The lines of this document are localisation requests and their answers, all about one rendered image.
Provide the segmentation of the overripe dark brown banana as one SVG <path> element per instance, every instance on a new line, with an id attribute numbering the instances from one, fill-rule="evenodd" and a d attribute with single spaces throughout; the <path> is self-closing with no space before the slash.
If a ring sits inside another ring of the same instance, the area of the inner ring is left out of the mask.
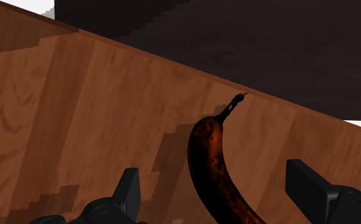
<path id="1" fill-rule="evenodd" d="M 217 115 L 200 119 L 187 144 L 187 163 L 194 188 L 217 224 L 266 224 L 233 183 L 222 149 L 223 123 L 245 94 L 234 96 Z"/>

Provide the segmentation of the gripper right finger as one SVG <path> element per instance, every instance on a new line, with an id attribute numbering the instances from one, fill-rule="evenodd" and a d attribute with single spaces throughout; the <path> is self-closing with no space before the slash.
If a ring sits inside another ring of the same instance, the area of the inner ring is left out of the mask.
<path id="1" fill-rule="evenodd" d="M 288 159 L 285 191 L 311 224 L 361 224 L 361 191 L 333 185 L 300 159 Z"/>

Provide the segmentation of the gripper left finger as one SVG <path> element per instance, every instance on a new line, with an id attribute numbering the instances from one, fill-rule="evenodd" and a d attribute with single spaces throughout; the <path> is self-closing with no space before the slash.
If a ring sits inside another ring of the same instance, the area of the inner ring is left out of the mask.
<path id="1" fill-rule="evenodd" d="M 139 170 L 126 168 L 111 197 L 89 202 L 70 222 L 61 215 L 41 216 L 28 224 L 147 224 L 137 222 L 141 203 Z"/>

